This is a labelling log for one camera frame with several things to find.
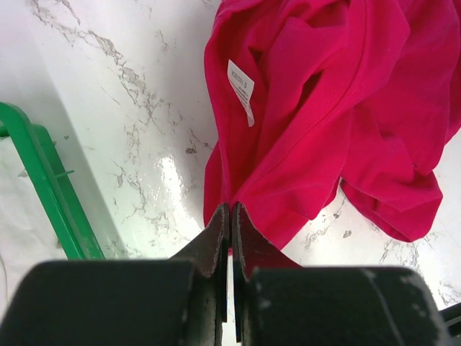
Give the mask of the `magenta pink t-shirt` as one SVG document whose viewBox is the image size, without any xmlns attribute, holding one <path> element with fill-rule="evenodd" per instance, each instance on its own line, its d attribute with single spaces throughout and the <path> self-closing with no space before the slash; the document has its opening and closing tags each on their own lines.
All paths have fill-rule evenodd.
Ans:
<svg viewBox="0 0 461 346">
<path fill-rule="evenodd" d="M 458 1 L 222 1 L 204 63 L 205 221 L 242 203 L 283 248 L 342 190 L 394 239 L 429 233 L 460 129 Z"/>
</svg>

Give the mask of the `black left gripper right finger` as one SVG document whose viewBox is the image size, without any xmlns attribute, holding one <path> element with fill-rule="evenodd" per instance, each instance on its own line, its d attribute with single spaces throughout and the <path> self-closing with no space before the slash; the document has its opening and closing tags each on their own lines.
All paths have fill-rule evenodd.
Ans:
<svg viewBox="0 0 461 346">
<path fill-rule="evenodd" d="M 404 267 L 303 267 L 232 212 L 236 339 L 242 345 L 453 345 L 440 311 Z"/>
</svg>

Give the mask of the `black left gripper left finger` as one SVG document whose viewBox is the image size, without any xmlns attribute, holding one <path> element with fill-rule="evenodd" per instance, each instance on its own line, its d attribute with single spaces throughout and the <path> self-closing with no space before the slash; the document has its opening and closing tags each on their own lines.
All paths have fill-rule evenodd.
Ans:
<svg viewBox="0 0 461 346">
<path fill-rule="evenodd" d="M 169 259 L 36 265 L 1 323 L 3 345 L 220 345 L 229 212 Z"/>
</svg>

